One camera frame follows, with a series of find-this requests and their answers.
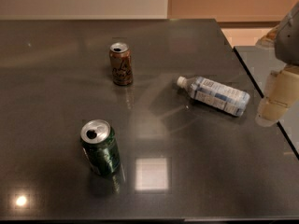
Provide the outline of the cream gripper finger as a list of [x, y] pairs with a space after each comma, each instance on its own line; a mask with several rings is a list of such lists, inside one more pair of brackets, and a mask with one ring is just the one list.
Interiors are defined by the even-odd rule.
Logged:
[[287, 64], [282, 70], [272, 71], [268, 76], [255, 120], [262, 127], [270, 127], [298, 100], [299, 66]]

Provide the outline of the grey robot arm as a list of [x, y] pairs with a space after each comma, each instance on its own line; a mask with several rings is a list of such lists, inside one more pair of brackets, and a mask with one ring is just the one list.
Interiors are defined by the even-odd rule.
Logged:
[[285, 66], [272, 71], [266, 80], [255, 118], [262, 127], [277, 123], [299, 100], [299, 3], [278, 25], [274, 51]]

